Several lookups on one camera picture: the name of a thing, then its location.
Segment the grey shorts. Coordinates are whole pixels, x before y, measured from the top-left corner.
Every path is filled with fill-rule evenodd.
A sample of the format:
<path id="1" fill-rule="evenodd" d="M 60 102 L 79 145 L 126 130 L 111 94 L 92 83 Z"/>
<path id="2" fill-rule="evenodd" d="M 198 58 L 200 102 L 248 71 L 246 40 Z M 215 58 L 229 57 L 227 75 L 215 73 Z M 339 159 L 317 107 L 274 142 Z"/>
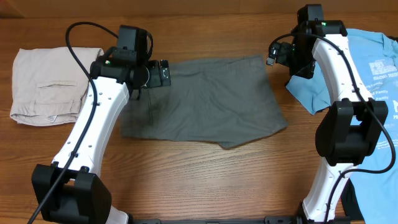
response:
<path id="1" fill-rule="evenodd" d="M 170 65 L 171 84 L 143 89 L 119 116 L 125 138 L 215 142 L 228 149 L 286 128 L 263 55 Z"/>

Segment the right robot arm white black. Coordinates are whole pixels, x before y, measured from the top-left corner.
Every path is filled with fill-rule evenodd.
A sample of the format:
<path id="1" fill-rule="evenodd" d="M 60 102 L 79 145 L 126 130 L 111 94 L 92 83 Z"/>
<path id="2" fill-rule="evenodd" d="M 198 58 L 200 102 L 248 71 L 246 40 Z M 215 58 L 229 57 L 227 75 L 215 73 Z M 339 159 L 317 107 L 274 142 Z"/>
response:
<path id="1" fill-rule="evenodd" d="M 326 20 L 321 4 L 307 4 L 297 12 L 298 24 L 289 34 L 291 43 L 280 36 L 268 50 L 267 65 L 279 63 L 291 76 L 313 77 L 319 66 L 329 92 L 331 106 L 315 133 L 315 147 L 321 157 L 312 188 L 294 216 L 268 216 L 265 223 L 349 223 L 336 218 L 335 208 L 353 172 L 370 156 L 384 134 L 395 163 L 394 143 L 384 127 L 388 114 L 385 101 L 374 100 L 366 89 L 349 51 L 347 30 L 341 20 Z"/>

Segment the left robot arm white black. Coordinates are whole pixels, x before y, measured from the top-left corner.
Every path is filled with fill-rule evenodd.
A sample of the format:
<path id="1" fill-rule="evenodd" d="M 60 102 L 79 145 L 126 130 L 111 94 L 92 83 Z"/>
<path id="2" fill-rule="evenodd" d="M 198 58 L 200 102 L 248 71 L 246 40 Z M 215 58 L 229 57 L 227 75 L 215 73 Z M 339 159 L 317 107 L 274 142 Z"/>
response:
<path id="1" fill-rule="evenodd" d="M 169 86 L 167 60 L 152 60 L 154 41 L 145 29 L 121 25 L 117 44 L 89 69 L 85 104 L 66 143 L 51 164 L 36 165 L 32 185 L 38 215 L 54 223 L 133 223 L 131 214 L 112 205 L 100 179 L 101 165 L 115 122 L 134 90 Z"/>

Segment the folded beige shorts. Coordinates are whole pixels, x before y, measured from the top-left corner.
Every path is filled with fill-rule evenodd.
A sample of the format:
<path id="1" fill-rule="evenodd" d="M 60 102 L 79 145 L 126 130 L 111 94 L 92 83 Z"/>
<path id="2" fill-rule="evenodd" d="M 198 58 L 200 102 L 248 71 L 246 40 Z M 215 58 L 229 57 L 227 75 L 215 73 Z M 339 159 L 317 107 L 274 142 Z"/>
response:
<path id="1" fill-rule="evenodd" d="M 67 47 L 20 49 L 12 66 L 10 118 L 53 126 L 77 121 L 88 79 Z"/>

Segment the light blue printed t-shirt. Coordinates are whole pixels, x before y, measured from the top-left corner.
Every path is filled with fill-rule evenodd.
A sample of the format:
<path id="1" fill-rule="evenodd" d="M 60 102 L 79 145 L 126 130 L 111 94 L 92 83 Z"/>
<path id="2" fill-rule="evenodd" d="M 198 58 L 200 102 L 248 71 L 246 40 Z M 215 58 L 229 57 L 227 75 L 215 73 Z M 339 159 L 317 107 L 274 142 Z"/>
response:
<path id="1" fill-rule="evenodd" d="M 300 217 L 315 223 L 334 223 L 340 195 L 358 166 L 370 156 L 388 109 L 376 101 L 360 79 L 346 34 L 293 32 L 292 44 L 309 50 L 326 82 L 331 106 L 315 135 L 320 165 L 312 188 L 301 205 Z"/>

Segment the black garment under t-shirt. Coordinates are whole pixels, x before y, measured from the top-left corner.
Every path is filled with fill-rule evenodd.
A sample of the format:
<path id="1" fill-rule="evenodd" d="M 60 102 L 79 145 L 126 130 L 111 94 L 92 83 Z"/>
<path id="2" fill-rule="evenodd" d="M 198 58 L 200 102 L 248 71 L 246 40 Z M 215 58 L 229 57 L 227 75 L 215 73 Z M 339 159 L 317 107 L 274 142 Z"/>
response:
<path id="1" fill-rule="evenodd" d="M 341 202 L 345 215 L 349 217 L 351 221 L 364 221 L 363 215 L 359 209 L 354 185 L 350 180 L 347 181 L 341 193 Z"/>

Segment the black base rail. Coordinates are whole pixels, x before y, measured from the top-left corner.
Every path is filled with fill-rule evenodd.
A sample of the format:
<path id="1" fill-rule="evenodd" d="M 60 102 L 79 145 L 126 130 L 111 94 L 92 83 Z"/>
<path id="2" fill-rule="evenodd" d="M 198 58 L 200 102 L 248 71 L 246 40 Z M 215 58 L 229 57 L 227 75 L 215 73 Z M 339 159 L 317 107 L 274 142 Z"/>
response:
<path id="1" fill-rule="evenodd" d="M 159 220 L 134 219 L 133 224 L 315 224 L 300 216 L 267 216 L 264 218 L 210 219 L 210 220 Z"/>

